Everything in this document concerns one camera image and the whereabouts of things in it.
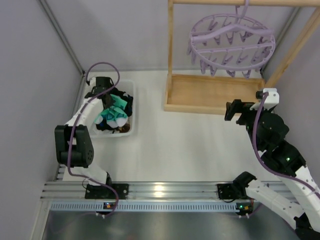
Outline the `mint green sock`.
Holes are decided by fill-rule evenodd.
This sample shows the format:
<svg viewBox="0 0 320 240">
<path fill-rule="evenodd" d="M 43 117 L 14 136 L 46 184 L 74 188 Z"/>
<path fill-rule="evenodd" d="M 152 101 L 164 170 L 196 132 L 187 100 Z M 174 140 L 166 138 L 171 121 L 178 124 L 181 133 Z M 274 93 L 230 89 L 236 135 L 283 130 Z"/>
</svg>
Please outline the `mint green sock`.
<svg viewBox="0 0 320 240">
<path fill-rule="evenodd" d="M 113 100 L 113 106 L 124 110 L 128 104 L 126 100 L 123 100 L 120 96 L 111 94 L 110 95 Z"/>
<path fill-rule="evenodd" d="M 128 116 L 121 108 L 111 106 L 99 113 L 94 123 L 101 125 L 104 120 L 108 126 L 114 129 L 125 125 L 128 121 Z"/>
</svg>

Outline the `brown striped sock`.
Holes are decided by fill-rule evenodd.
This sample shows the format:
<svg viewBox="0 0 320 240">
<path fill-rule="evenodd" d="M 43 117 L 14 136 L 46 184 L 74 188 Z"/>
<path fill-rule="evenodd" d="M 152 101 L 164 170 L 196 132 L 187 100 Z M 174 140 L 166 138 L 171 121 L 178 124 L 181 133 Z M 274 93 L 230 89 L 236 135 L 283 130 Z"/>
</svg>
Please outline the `brown striped sock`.
<svg viewBox="0 0 320 240">
<path fill-rule="evenodd" d="M 131 129 L 131 125 L 130 125 L 129 123 L 126 123 L 125 125 L 119 127 L 119 128 L 118 128 L 118 131 L 119 131 L 120 133 L 127 133 L 127 132 L 130 131 L 130 129 Z"/>
</svg>

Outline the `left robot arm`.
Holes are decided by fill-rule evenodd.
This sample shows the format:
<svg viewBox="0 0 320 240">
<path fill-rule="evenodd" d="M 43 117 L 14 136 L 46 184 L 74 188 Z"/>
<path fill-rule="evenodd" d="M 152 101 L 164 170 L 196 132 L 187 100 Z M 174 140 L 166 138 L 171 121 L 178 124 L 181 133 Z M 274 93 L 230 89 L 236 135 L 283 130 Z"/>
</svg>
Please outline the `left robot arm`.
<svg viewBox="0 0 320 240">
<path fill-rule="evenodd" d="M 56 159 L 67 167 L 72 177 L 88 180 L 94 190 L 116 193 L 110 175 L 94 160 L 95 152 L 89 129 L 96 124 L 96 117 L 110 107 L 112 97 L 108 93 L 114 87 L 110 77 L 98 76 L 78 111 L 64 125 L 54 129 Z"/>
</svg>

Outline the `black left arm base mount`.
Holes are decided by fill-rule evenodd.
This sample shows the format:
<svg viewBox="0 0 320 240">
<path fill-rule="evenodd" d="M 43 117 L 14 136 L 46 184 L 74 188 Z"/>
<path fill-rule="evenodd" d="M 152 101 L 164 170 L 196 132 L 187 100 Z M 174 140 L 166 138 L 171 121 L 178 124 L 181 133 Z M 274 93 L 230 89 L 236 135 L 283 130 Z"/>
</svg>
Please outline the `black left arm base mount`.
<svg viewBox="0 0 320 240">
<path fill-rule="evenodd" d="M 125 200 L 127 198 L 129 194 L 129 184 L 113 183 L 111 187 L 116 191 L 120 200 Z M 88 200 L 116 199 L 116 195 L 111 189 L 101 185 L 88 184 L 85 189 L 86 191 L 84 198 Z"/>
</svg>

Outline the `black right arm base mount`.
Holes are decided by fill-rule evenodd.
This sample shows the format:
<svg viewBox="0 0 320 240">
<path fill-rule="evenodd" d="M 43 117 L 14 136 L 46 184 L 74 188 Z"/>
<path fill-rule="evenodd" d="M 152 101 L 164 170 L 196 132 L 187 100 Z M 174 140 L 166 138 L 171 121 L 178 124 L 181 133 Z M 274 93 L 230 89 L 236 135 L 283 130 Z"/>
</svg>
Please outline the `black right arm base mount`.
<svg viewBox="0 0 320 240">
<path fill-rule="evenodd" d="M 226 203 L 232 203 L 235 200 L 245 200 L 247 195 L 245 189 L 234 183 L 217 184 L 218 198 Z"/>
</svg>

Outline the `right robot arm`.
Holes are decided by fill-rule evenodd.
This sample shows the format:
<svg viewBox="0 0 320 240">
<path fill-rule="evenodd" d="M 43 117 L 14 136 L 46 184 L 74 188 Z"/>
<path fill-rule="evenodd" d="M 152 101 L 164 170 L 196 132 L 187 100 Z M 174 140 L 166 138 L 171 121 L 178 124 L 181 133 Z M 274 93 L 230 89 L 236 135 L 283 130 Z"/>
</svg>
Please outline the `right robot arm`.
<svg viewBox="0 0 320 240">
<path fill-rule="evenodd" d="M 230 188 L 233 199 L 254 199 L 280 216 L 301 240 L 320 238 L 320 189 L 298 149 L 285 140 L 289 128 L 283 119 L 266 108 L 252 109 L 252 102 L 235 99 L 226 103 L 225 121 L 235 114 L 236 123 L 244 126 L 255 154 L 262 152 L 259 162 L 277 176 L 290 190 L 291 201 L 251 173 L 244 171 Z"/>
</svg>

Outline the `black blue sock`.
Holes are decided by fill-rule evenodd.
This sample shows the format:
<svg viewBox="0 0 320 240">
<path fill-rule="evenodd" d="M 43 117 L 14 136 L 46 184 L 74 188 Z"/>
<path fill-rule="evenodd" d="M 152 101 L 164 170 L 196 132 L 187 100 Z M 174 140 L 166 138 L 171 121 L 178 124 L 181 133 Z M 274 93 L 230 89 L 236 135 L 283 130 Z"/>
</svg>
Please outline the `black blue sock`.
<svg viewBox="0 0 320 240">
<path fill-rule="evenodd" d="M 128 117 L 130 117 L 133 114 L 134 98 L 125 91 L 118 91 L 117 96 L 126 102 L 125 107 L 123 108 L 123 111 L 126 113 Z"/>
</svg>

